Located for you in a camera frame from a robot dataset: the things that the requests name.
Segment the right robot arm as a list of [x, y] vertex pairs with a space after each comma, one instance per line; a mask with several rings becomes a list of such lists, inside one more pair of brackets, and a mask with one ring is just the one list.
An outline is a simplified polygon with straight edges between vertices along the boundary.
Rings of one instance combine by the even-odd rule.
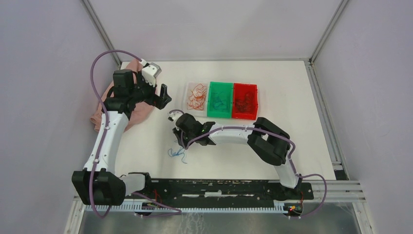
[[174, 123], [172, 131], [181, 147], [188, 149], [192, 144], [247, 145], [263, 162], [275, 168], [284, 197], [294, 199], [300, 194], [300, 174], [291, 159], [296, 145], [287, 132], [268, 119], [258, 117], [249, 125], [229, 126], [214, 121], [201, 123], [181, 110], [170, 111], [168, 119]]

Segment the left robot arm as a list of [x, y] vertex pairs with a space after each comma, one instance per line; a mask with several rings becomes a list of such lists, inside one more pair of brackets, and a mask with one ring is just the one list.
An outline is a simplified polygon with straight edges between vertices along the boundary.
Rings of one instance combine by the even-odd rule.
[[171, 102], [166, 85], [162, 84], [160, 94], [156, 93], [160, 73], [154, 64], [138, 72], [123, 69], [113, 73], [113, 86], [104, 101], [91, 156], [84, 168], [72, 175], [72, 183], [85, 205], [119, 206], [133, 192], [141, 198], [152, 195], [153, 185], [148, 182], [147, 173], [117, 177], [114, 168], [122, 135], [136, 104], [145, 102], [161, 110]]

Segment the clear plastic bin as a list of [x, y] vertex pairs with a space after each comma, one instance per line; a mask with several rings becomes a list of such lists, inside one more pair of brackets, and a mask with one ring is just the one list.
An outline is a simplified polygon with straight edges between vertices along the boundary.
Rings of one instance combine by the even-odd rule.
[[206, 117], [208, 94], [208, 82], [189, 81], [185, 87], [182, 101], [182, 111], [195, 117]]

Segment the green plastic bin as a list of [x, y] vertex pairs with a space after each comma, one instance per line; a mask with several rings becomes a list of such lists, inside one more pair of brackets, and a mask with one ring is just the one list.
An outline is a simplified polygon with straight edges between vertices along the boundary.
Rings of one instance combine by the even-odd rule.
[[210, 82], [207, 117], [231, 118], [233, 85], [234, 83], [228, 82]]

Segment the red plastic bin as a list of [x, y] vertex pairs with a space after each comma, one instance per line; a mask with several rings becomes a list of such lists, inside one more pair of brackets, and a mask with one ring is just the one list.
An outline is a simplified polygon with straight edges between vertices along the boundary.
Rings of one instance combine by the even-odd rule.
[[233, 119], [255, 120], [258, 112], [258, 87], [256, 84], [234, 83]]

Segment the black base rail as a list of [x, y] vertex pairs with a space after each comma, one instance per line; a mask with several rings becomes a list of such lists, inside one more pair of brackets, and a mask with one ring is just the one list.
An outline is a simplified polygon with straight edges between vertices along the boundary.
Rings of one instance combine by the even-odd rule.
[[310, 183], [288, 189], [277, 180], [153, 178], [141, 194], [174, 208], [271, 208], [278, 201], [314, 199]]

